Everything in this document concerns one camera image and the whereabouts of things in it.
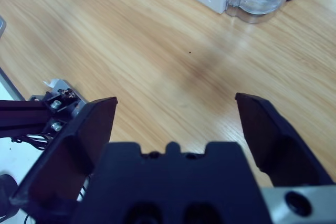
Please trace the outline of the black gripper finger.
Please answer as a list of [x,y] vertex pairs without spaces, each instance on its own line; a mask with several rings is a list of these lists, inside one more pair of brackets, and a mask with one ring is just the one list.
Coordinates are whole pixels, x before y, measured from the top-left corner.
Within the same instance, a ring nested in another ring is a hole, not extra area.
[[108,143],[116,97],[87,103],[28,171],[9,202],[35,219],[68,219],[86,178]]
[[334,182],[293,126],[264,98],[235,95],[244,138],[259,170],[276,187]]

